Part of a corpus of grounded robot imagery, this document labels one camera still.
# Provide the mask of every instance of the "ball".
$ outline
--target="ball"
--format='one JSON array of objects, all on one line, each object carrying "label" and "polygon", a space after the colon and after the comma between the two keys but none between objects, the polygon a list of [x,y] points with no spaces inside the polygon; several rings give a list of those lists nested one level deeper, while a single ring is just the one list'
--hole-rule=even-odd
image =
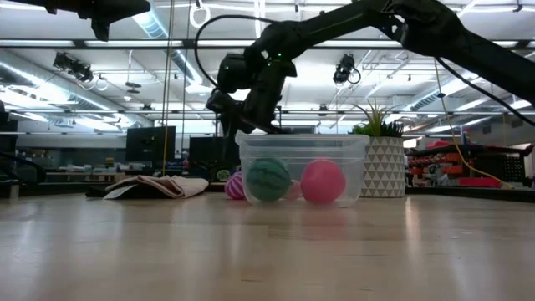
[{"label": "ball", "polygon": [[256,159],[245,179],[247,190],[261,202],[275,202],[288,192],[292,178],[284,163],[274,158]]},{"label": "ball", "polygon": [[330,204],[345,191],[342,169],[331,160],[315,160],[305,167],[301,176],[304,199],[315,204]]},{"label": "ball", "polygon": [[242,172],[234,173],[230,179],[225,183],[225,193],[232,200],[245,199],[245,192],[243,191]]},{"label": "ball", "polygon": [[288,201],[295,201],[299,199],[303,193],[301,192],[301,183],[299,181],[292,180],[292,185],[286,192],[286,196],[284,196],[285,200]]}]

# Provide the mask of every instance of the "clear plastic bin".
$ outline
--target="clear plastic bin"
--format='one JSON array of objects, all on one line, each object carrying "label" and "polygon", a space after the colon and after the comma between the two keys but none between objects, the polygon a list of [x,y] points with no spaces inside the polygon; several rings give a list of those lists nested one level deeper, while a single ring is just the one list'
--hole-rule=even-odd
[{"label": "clear plastic bin", "polygon": [[[254,205],[281,202],[306,202],[318,204],[318,202],[311,202],[310,198],[305,200],[304,196],[291,201],[285,199],[285,196],[280,197],[277,200],[270,199],[269,202],[266,202],[265,200],[261,201],[255,196],[255,191],[252,191],[248,184],[253,183],[253,177],[257,176],[255,172],[258,173],[258,171],[251,172],[251,169],[252,166],[257,166],[254,162],[259,159],[282,163],[279,166],[283,166],[283,169],[288,171],[293,183],[295,183],[295,181],[302,181],[302,177],[305,175],[303,174],[303,171],[305,171],[305,168],[312,161],[327,160],[330,165],[334,165],[335,163],[335,166],[339,167],[339,170],[337,171],[341,171],[343,174],[343,177],[341,178],[345,180],[345,188],[339,187],[339,192],[335,193],[338,197],[331,196],[328,201],[326,200],[327,202],[320,203],[322,205],[346,207],[354,204],[359,199],[360,189],[363,184],[366,146],[369,144],[369,137],[367,135],[246,135],[242,132],[238,132],[236,143],[240,145],[245,195],[247,200]],[[277,175],[277,173],[273,173],[273,175],[268,171],[266,172],[266,176],[268,177]],[[301,188],[305,188],[306,186],[310,187],[310,181],[306,180],[306,176],[304,179],[305,184],[301,185]],[[329,189],[329,187],[325,186],[322,181],[315,181],[318,182],[318,186],[321,186],[322,189]],[[270,189],[269,186],[263,186],[262,188],[264,187],[265,189]]]}]

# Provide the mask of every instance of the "pink striped ball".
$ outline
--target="pink striped ball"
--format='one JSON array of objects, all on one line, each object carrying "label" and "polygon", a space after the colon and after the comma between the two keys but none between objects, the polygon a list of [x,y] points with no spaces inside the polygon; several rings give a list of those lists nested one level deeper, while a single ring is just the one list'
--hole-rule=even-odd
[{"label": "pink striped ball", "polygon": [[245,199],[245,192],[243,192],[242,172],[238,171],[234,173],[225,184],[225,193],[232,200]]}]

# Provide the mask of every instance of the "white cloth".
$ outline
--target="white cloth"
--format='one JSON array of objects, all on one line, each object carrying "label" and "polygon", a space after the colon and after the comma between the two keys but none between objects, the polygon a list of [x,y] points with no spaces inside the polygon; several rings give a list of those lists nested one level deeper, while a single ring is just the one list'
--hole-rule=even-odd
[{"label": "white cloth", "polygon": [[183,199],[203,192],[208,187],[208,181],[181,176],[134,176],[106,187],[106,191],[109,191],[109,193],[104,199],[114,200],[139,185],[153,186],[171,198]]}]

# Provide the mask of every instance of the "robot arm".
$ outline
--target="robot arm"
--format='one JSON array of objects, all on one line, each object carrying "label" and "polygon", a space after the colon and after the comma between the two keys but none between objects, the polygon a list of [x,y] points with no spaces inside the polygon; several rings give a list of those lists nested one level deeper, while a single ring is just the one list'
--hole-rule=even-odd
[{"label": "robot arm", "polygon": [[[535,105],[535,64],[468,30],[436,0],[353,0],[351,4],[303,22],[276,22],[243,54],[228,54],[218,87],[206,107],[220,114],[227,138],[236,131],[283,131],[271,125],[292,59],[318,43],[369,26],[417,54],[449,59]],[[228,94],[251,89],[245,101]]]},{"label": "robot arm", "polygon": [[94,35],[101,41],[108,41],[110,24],[138,13],[150,11],[145,0],[10,0],[45,7],[48,13],[57,10],[77,13],[82,19],[90,18]]}]

